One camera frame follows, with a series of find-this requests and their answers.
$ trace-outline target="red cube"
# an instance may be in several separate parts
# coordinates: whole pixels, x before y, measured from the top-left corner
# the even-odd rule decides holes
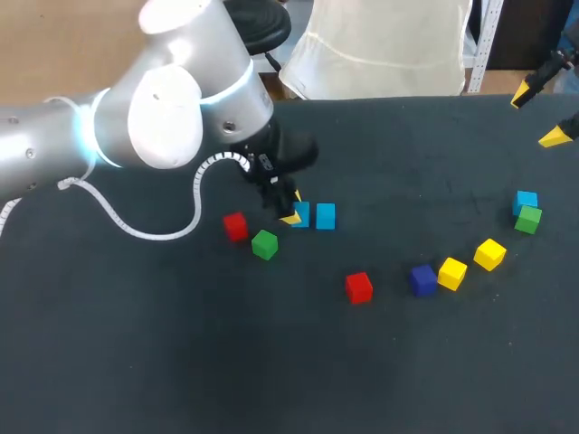
[[[372,283],[365,273],[354,274],[346,278],[346,293],[353,305],[370,301],[373,291]]]
[[[250,236],[245,217],[240,212],[223,217],[227,236],[231,241],[247,240]]]

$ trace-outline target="white cable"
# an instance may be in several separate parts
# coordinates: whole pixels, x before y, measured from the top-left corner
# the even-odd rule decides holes
[[[214,156],[210,156],[207,158],[197,169],[195,173],[195,178],[193,181],[193,200],[195,204],[195,213],[191,222],[183,228],[181,231],[175,233],[168,233],[168,234],[154,234],[154,233],[144,233],[141,231],[137,231],[136,229],[131,228],[122,219],[119,215],[115,212],[115,210],[110,206],[110,203],[104,198],[104,196],[97,190],[93,185],[83,181],[79,178],[67,178],[63,181],[58,183],[59,190],[66,190],[71,185],[78,185],[79,187],[85,189],[87,192],[92,194],[94,198],[100,203],[100,206],[105,210],[105,212],[109,215],[110,219],[120,227],[121,230],[132,235],[133,237],[140,238],[142,240],[149,240],[149,241],[171,241],[176,240],[178,238],[182,238],[187,234],[191,233],[201,220],[201,212],[202,212],[202,205],[201,205],[201,180],[207,169],[221,160],[235,160],[239,163],[242,169],[245,172],[249,172],[250,170],[250,162],[244,156],[240,154],[236,154],[234,152],[223,152],[219,154],[215,154]],[[7,203],[0,213],[0,236],[2,236],[2,230],[5,226],[6,220],[10,212],[14,209],[14,207],[20,202],[20,199],[14,199]]]

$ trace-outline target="floor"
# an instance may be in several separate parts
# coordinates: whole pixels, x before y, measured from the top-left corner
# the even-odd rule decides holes
[[[498,94],[514,94],[521,84],[521,81],[527,76],[530,71],[487,71],[485,78],[482,81],[480,93],[472,95],[498,95]],[[463,95],[470,95],[466,92],[469,87],[471,70],[466,71],[467,84]],[[291,99],[293,95],[277,79],[274,74],[263,76],[263,81],[274,100]],[[553,93],[553,85],[555,80],[550,81],[543,93]]]
[[[487,71],[482,81],[480,95],[513,94],[518,89],[521,81],[530,71]],[[471,70],[467,70],[467,86]],[[553,93],[555,80],[551,80],[543,90],[543,93]]]
[[[4,0],[0,14],[0,104],[102,90],[145,46],[136,17],[146,0]],[[514,93],[525,71],[489,71],[482,94]],[[287,98],[269,80],[275,99]]]

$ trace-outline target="yellow cube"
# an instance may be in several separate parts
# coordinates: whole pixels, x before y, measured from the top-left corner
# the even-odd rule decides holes
[[[507,249],[492,239],[480,244],[474,255],[474,261],[487,271],[492,271],[505,258]]]
[[[448,258],[438,272],[438,283],[451,291],[456,291],[467,274],[467,266],[453,258]]]

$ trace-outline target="green cube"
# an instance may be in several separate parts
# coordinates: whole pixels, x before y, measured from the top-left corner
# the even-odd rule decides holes
[[[252,249],[256,256],[270,260],[278,251],[278,237],[267,231],[260,231],[252,240]]]
[[[543,212],[538,208],[523,206],[521,208],[521,214],[518,216],[515,229],[517,231],[522,231],[533,235],[536,232],[536,228],[538,227],[539,222],[541,221],[542,213]]]

